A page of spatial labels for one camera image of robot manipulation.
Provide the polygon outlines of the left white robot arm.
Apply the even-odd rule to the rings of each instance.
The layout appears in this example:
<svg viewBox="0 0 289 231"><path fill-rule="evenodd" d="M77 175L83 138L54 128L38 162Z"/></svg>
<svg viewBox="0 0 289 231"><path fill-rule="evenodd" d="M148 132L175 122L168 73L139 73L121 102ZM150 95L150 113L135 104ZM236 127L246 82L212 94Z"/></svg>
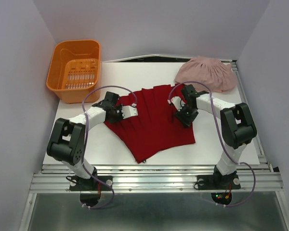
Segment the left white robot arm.
<svg viewBox="0 0 289 231"><path fill-rule="evenodd" d="M97 186L98 179L96 168L84 158L88 133L96 125L123 118L118 100L118 94L108 91L103 100L86 112L70 119L59 118L54 123L47 155L65 164L81 178L81 184L88 190Z"/></svg>

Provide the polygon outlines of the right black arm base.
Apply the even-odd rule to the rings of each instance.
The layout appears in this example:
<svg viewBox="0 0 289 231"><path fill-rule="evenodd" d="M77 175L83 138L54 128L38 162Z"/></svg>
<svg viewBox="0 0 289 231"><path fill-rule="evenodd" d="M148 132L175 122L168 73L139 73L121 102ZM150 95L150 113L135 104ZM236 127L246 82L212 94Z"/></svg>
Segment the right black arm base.
<svg viewBox="0 0 289 231"><path fill-rule="evenodd" d="M239 190L241 189L239 177L235 172L222 175L219 170L215 167L211 175L197 175L197 180L194 183L196 190Z"/></svg>

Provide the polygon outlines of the red pleated skirt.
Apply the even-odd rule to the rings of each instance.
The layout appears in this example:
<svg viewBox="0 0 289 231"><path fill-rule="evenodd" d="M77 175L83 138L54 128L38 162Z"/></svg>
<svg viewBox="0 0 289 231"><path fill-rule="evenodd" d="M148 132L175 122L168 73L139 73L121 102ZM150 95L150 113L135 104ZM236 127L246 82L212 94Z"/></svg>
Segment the red pleated skirt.
<svg viewBox="0 0 289 231"><path fill-rule="evenodd" d="M171 90L171 85L159 85L122 96L120 102L124 105L137 98L138 115L115 123L105 122L138 164L160 151L196 142L193 128L184 127L174 116L175 107L167 102Z"/></svg>

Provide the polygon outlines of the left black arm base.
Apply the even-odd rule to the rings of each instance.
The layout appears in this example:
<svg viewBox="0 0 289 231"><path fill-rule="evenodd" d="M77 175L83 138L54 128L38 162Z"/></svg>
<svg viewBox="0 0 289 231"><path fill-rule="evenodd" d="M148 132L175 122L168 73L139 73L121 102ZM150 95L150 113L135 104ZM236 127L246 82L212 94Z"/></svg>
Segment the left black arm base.
<svg viewBox="0 0 289 231"><path fill-rule="evenodd" d="M69 181L69 190L72 192L80 191L111 191L109 187L97 182L93 178L83 179L76 175L66 176Z"/></svg>

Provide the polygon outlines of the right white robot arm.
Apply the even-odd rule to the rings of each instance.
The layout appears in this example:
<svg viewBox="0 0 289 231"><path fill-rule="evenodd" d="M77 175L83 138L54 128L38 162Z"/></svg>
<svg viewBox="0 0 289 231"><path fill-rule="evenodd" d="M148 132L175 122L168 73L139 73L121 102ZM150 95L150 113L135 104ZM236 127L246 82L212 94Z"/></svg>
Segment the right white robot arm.
<svg viewBox="0 0 289 231"><path fill-rule="evenodd" d="M229 103L214 98L211 89L199 83L205 90L196 91L193 81L176 85L168 95L168 104L176 108L174 116L190 127L199 111L213 115L217 134L223 149L216 165L218 173L212 175L213 185L222 188L229 183L229 176L236 171L243 150L257 136L249 106L246 103Z"/></svg>

